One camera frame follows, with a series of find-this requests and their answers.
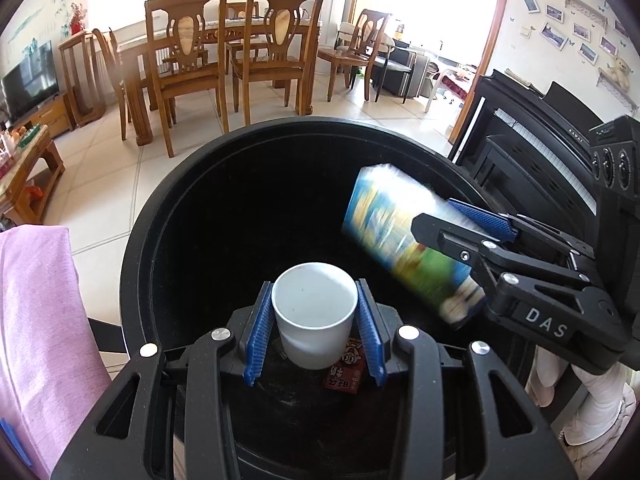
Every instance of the piano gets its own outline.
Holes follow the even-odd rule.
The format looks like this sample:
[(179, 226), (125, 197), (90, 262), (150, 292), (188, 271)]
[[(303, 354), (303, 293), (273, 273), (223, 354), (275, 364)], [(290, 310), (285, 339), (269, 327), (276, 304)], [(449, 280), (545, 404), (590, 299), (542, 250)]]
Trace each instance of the piano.
[(449, 159), (507, 212), (594, 242), (596, 198), (587, 133), (601, 123), (555, 82), (544, 95), (494, 70), (476, 85)]

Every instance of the white ceramic cup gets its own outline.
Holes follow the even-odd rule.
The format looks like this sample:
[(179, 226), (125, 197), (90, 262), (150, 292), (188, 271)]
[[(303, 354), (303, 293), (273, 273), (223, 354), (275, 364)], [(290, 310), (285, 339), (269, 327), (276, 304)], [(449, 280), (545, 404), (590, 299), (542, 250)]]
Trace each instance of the white ceramic cup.
[(318, 262), (291, 267), (273, 284), (271, 301), (289, 359), (309, 370), (340, 359), (358, 304), (356, 284), (344, 270)]

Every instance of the wall shelf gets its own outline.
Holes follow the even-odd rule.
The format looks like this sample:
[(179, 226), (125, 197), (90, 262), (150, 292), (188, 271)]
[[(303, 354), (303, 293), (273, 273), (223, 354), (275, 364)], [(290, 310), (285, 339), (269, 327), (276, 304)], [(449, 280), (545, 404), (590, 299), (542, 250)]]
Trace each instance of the wall shelf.
[(631, 97), (616, 83), (611, 76), (599, 68), (598, 82), (596, 86), (604, 86), (609, 92), (611, 92), (622, 105), (634, 115), (638, 111), (638, 105), (633, 101)]
[(607, 17), (598, 12), (593, 7), (588, 6), (582, 0), (564, 0), (564, 6), (569, 9), (576, 9), (581, 14), (584, 14), (591, 21), (599, 24), (604, 31), (607, 31)]

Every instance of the photo on wall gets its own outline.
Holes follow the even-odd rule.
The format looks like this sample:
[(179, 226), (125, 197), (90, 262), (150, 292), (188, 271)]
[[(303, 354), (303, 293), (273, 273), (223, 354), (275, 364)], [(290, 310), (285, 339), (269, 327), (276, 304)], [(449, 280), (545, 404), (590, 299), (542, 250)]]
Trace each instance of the photo on wall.
[(569, 39), (549, 22), (545, 23), (540, 34), (542, 34), (550, 43), (553, 43), (558, 50), (562, 50), (566, 41)]
[(536, 0), (524, 0), (524, 3), (527, 6), (529, 14), (540, 12), (540, 7), (538, 7), (538, 2)]
[(584, 59), (586, 59), (592, 65), (595, 65), (596, 61), (598, 60), (598, 54), (596, 54), (584, 43), (581, 44), (580, 49), (578, 50), (578, 54), (580, 54)]
[(626, 33), (625, 27), (622, 26), (622, 23), (620, 23), (618, 20), (616, 20), (616, 23), (614, 24), (614, 27), (616, 28), (616, 30), (622, 34), (625, 38), (628, 38), (629, 35)]
[(574, 36), (582, 38), (587, 43), (591, 43), (591, 31), (587, 27), (574, 23)]
[(560, 9), (556, 9), (554, 6), (546, 6), (545, 14), (556, 22), (564, 23), (564, 12)]
[(600, 48), (612, 56), (618, 55), (618, 48), (604, 36), (600, 40)]

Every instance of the doorway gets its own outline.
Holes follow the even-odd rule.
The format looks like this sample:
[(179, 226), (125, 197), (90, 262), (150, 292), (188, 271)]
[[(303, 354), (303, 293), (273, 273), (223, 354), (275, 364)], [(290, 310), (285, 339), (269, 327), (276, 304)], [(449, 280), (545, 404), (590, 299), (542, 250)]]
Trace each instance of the doorway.
[(425, 119), (454, 142), (493, 52), (506, 0), (351, 0), (345, 16), (353, 22), (362, 9), (392, 12), (386, 32), (399, 46), (428, 57), (420, 90)]

